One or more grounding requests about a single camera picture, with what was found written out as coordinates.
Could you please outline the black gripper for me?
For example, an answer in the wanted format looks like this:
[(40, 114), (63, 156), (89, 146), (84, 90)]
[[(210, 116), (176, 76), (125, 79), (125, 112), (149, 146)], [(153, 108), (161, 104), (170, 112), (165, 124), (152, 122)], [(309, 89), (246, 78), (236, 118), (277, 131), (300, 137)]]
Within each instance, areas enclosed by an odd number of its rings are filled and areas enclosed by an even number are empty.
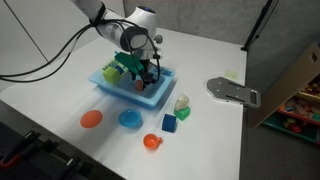
[(141, 60), (140, 63), (143, 65), (141, 79), (143, 81), (143, 88), (146, 88), (150, 84), (155, 84), (156, 79), (154, 78), (154, 74), (149, 71), (149, 60)]

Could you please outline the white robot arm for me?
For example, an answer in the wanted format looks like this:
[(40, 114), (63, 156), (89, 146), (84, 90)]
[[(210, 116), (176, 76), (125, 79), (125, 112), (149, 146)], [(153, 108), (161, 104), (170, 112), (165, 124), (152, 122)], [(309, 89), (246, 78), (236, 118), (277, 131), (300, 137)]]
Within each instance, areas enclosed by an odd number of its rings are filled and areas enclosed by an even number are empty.
[(155, 43), (161, 43), (162, 37), (156, 35), (157, 14), (150, 8), (137, 6), (127, 18), (121, 17), (109, 9), (102, 0), (71, 0), (89, 19), (97, 33), (129, 53), (132, 79), (139, 75), (142, 89), (159, 81), (149, 71), (151, 59), (159, 61), (161, 55)]

